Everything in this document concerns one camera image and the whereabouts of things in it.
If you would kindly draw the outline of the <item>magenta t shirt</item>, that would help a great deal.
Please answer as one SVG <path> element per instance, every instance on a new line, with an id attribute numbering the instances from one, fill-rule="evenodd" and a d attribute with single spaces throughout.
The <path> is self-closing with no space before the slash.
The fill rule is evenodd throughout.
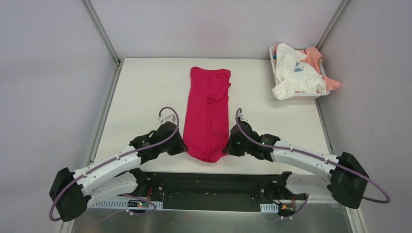
<path id="1" fill-rule="evenodd" d="M 207 163 L 225 156 L 229 140 L 231 72 L 192 67 L 183 141 L 188 154 Z"/>

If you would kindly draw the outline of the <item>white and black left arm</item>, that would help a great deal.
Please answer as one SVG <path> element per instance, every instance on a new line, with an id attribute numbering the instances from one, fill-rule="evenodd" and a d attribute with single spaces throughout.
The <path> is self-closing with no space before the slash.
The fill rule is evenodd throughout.
<path id="1" fill-rule="evenodd" d="M 105 160 L 75 171 L 67 167 L 59 170 L 49 191 L 53 201 L 49 219 L 68 222 L 107 198 L 145 195 L 148 180 L 140 170 L 141 165 L 162 153 L 176 155 L 187 150 L 179 132 L 179 117 L 169 115 L 160 122 L 157 130 L 137 136 Z"/>

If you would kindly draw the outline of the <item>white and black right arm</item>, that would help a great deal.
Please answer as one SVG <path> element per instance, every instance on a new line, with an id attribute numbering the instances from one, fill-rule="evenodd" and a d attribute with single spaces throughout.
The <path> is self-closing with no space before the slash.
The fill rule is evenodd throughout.
<path id="1" fill-rule="evenodd" d="M 275 182 L 276 194 L 282 199 L 292 195 L 316 194 L 332 197 L 339 204 L 358 209 L 368 182 L 368 174 L 350 153 L 340 156 L 316 153 L 295 147 L 272 134 L 259 135 L 250 124 L 239 120 L 231 129 L 223 153 L 259 160 L 278 162 L 297 167 L 307 175 L 282 172 Z"/>

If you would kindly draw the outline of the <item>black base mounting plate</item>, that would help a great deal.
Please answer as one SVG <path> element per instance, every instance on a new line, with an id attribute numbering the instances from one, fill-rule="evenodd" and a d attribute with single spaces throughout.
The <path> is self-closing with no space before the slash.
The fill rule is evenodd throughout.
<path id="1" fill-rule="evenodd" d="M 288 202 L 293 197 L 304 200 L 307 196 L 308 190 L 289 191 L 286 188 L 288 178 L 292 183 L 326 184 L 316 176 L 290 171 L 280 175 L 233 175 L 155 173 L 136 168 L 93 188 L 86 195 L 86 201 L 92 206 L 128 194 L 147 197 L 151 201 L 147 204 L 129 201 L 126 206 L 131 209 L 152 209 L 153 204 L 160 202 L 161 208 L 167 210 L 262 212 L 268 207 L 271 212 L 276 212 L 274 201 Z"/>

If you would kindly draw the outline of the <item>peach crumpled t shirt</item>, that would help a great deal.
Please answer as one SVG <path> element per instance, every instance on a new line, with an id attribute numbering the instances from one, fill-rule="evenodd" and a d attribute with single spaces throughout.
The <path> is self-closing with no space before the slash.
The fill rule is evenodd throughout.
<path id="1" fill-rule="evenodd" d="M 309 47 L 304 50 L 299 50 L 299 52 L 307 56 L 303 62 L 310 64 L 322 76 L 323 81 L 326 83 L 326 91 L 334 91 L 341 87 L 341 82 L 321 74 L 320 65 L 322 64 L 323 57 L 317 48 Z"/>

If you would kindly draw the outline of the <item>aluminium front rail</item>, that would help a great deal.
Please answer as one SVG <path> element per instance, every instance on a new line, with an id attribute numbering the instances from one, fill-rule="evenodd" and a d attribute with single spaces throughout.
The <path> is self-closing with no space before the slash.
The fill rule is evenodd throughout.
<path id="1" fill-rule="evenodd" d="M 301 176 L 291 172 L 281 175 L 229 175 L 200 173 L 143 173 L 140 170 L 119 174 L 106 182 L 83 193 L 87 185 L 79 181 L 72 184 L 66 191 L 63 188 L 74 179 L 65 179 L 57 190 L 49 192 L 54 200 L 59 193 L 57 207 L 63 204 L 78 204 L 85 208 L 87 204 L 105 200 L 114 196 L 129 194 L 132 196 L 150 196 L 168 205 L 176 205 L 183 198 L 206 199 L 217 198 L 228 204 L 250 198 L 253 206 L 269 204 L 274 201 L 292 200 L 293 197 L 302 200 L 319 192 L 321 195 L 331 195 L 338 203 L 358 208 L 365 186 L 360 182 L 351 182 L 343 174 L 335 175 L 326 183 L 317 176 Z"/>

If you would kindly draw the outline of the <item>left aluminium corner post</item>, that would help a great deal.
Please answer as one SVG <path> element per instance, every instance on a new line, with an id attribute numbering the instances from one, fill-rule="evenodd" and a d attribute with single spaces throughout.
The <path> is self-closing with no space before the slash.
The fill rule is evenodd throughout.
<path id="1" fill-rule="evenodd" d="M 120 66 L 121 59 L 119 58 L 92 2 L 90 0 L 81 0 L 87 14 L 89 15 L 91 22 L 96 29 L 101 41 L 103 42 L 103 45 L 105 46 L 106 50 L 108 51 L 111 59 L 115 63 L 117 67 Z"/>

